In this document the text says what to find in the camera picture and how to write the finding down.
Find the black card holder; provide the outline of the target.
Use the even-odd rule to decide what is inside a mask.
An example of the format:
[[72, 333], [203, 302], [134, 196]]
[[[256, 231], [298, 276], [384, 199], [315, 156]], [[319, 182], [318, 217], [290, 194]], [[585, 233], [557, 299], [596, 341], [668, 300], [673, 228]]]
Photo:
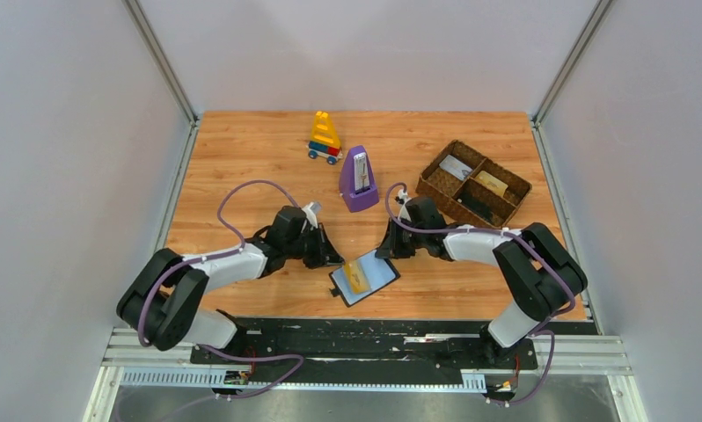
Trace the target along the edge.
[[399, 271], [388, 258], [378, 258], [372, 250], [348, 261], [329, 273], [332, 297], [352, 307], [400, 278]]

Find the yellow credit card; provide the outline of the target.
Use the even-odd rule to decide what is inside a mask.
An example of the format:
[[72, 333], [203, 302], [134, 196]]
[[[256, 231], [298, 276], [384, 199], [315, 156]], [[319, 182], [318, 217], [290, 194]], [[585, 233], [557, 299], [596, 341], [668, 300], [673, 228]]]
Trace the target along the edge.
[[502, 198], [505, 196], [505, 193], [508, 190], [508, 185], [504, 181], [496, 178], [488, 171], [478, 172], [475, 175], [474, 180], [480, 185], [484, 186], [490, 192]]

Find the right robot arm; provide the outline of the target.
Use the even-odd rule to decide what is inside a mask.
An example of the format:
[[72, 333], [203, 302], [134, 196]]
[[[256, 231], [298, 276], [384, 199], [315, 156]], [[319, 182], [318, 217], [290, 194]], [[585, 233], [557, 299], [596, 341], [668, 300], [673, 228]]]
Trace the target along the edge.
[[543, 224], [524, 229], [485, 229], [449, 224], [426, 196], [401, 193], [390, 218], [379, 258], [410, 258], [422, 249], [445, 261], [472, 261], [498, 268], [511, 303], [483, 330], [497, 349], [515, 346], [541, 324], [572, 308], [588, 278], [557, 237]]

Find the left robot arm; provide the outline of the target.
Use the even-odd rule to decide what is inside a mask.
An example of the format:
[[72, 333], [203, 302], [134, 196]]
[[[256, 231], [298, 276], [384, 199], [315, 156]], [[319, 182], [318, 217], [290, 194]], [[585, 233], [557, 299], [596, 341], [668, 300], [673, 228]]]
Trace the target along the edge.
[[244, 245], [208, 255], [156, 251], [116, 306], [117, 316], [148, 346], [167, 351], [181, 342], [229, 347], [244, 328], [224, 311], [201, 308], [203, 296], [238, 281], [259, 280], [296, 259], [308, 269], [341, 266], [316, 215], [316, 203], [284, 206], [271, 225]]

